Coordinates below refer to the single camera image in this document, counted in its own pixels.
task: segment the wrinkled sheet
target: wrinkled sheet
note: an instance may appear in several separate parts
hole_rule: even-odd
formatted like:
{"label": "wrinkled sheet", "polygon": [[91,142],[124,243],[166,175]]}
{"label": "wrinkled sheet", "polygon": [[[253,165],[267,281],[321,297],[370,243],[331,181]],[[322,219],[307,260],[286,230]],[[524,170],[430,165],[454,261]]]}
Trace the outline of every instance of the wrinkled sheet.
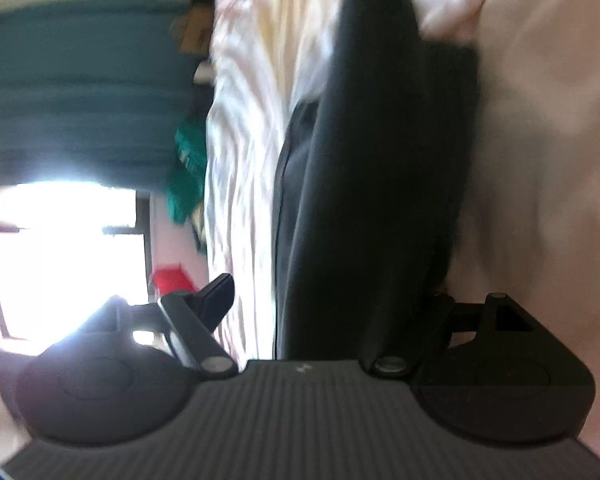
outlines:
{"label": "wrinkled sheet", "polygon": [[[218,337],[241,364],[272,354],[274,171],[293,108],[324,86],[338,1],[218,0],[206,222],[210,275],[236,279]],[[508,292],[586,362],[581,438],[600,456],[600,0],[414,1],[423,36],[482,56],[449,291]]]}

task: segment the blue object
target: blue object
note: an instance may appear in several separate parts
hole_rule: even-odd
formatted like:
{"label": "blue object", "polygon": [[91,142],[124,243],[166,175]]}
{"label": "blue object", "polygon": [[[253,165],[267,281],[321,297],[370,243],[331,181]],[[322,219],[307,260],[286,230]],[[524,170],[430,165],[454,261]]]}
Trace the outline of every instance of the blue object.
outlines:
{"label": "blue object", "polygon": [[164,189],[195,58],[186,1],[73,0],[0,13],[0,185]]}

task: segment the white object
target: white object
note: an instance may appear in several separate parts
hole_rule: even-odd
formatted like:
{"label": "white object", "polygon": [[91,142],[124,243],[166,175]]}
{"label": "white object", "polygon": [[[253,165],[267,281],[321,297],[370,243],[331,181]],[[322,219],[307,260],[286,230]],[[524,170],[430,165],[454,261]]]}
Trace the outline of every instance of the white object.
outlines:
{"label": "white object", "polygon": [[[449,289],[458,301],[508,293],[586,362],[597,391],[582,439],[600,455],[600,0],[414,1],[425,37],[475,41],[481,54]],[[219,337],[242,364],[270,357],[273,174],[295,104],[324,87],[338,6],[218,0],[209,268],[234,274]]]}

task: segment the ribbed black surface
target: ribbed black surface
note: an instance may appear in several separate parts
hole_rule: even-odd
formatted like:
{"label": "ribbed black surface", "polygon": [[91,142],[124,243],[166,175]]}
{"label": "ribbed black surface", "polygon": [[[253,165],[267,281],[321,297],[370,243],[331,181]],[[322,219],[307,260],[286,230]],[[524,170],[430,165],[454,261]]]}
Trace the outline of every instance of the ribbed black surface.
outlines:
{"label": "ribbed black surface", "polygon": [[251,362],[200,386],[148,437],[105,449],[36,440],[5,469],[15,480],[600,478],[600,460],[574,441],[506,450],[462,440],[407,386],[355,362]]}

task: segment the window pane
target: window pane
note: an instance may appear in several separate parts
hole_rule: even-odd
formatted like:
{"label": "window pane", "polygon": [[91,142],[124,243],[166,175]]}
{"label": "window pane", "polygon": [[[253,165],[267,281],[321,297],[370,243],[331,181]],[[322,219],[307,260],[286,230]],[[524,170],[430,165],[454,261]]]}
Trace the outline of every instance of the window pane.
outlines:
{"label": "window pane", "polygon": [[136,192],[89,182],[0,187],[0,224],[24,229],[134,227]]}
{"label": "window pane", "polygon": [[56,341],[117,294],[148,301],[144,236],[0,233],[0,304],[12,337]]}

